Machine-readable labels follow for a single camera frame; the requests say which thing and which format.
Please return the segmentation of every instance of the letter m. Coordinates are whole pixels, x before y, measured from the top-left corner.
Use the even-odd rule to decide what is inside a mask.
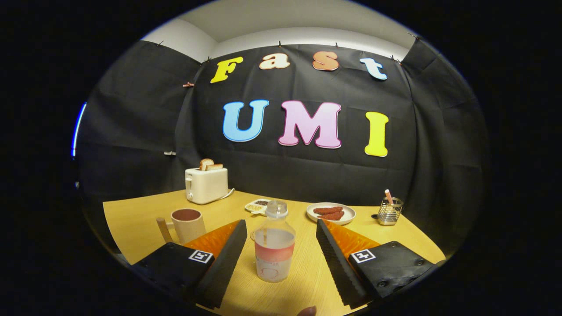
[[[314,142],[322,148],[340,148],[342,142],[338,139],[338,112],[342,106],[337,103],[322,103],[314,117],[310,117],[301,101],[285,101],[281,105],[285,109],[285,131],[279,138],[279,143],[285,146],[298,144],[297,129],[305,145],[310,144],[317,130],[320,136]]]

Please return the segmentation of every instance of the wooden mug handle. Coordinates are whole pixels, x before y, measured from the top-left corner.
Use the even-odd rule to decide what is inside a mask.
[[[170,232],[168,231],[166,220],[162,217],[159,217],[156,219],[156,223],[158,223],[158,228],[160,229],[160,233],[162,234],[162,237],[164,237],[164,241],[166,243],[174,242],[172,240],[172,236],[170,236]]]

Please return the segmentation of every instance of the yellow letter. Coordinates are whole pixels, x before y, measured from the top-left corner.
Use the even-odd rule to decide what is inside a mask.
[[[229,74],[234,71],[236,64],[240,64],[244,59],[242,57],[236,57],[233,59],[223,60],[217,64],[218,68],[216,69],[215,77],[211,79],[211,83],[219,82],[226,80],[228,76],[226,72]]]
[[[287,61],[287,55],[283,53],[270,54],[263,59],[265,61],[260,64],[261,69],[285,68],[291,64]]]
[[[365,147],[365,153],[369,156],[385,157],[388,150],[384,147],[384,126],[388,117],[377,112],[365,114],[370,123],[369,144]]]

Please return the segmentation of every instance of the blue letter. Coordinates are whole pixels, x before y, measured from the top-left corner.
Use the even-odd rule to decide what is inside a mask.
[[[386,80],[388,78],[388,76],[379,71],[379,68],[382,69],[383,65],[377,63],[374,59],[362,58],[359,59],[359,61],[367,66],[367,71],[369,72],[369,74],[371,74],[371,76],[380,80]]]
[[[223,134],[233,142],[247,142],[256,138],[264,123],[264,109],[269,104],[268,100],[253,100],[250,107],[253,108],[252,125],[247,130],[238,128],[238,115],[244,107],[243,102],[230,102],[224,105]]]

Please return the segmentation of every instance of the sausage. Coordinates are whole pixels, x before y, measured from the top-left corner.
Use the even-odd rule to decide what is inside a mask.
[[[340,218],[342,218],[344,213],[345,213],[344,211],[338,211],[335,213],[318,216],[318,218],[328,219],[328,220],[339,220]]]
[[[341,206],[334,206],[334,207],[319,207],[317,209],[314,209],[314,213],[316,214],[320,214],[320,215],[326,215],[326,214],[331,214],[331,213],[335,213],[335,212],[339,212],[343,209],[343,207]]]

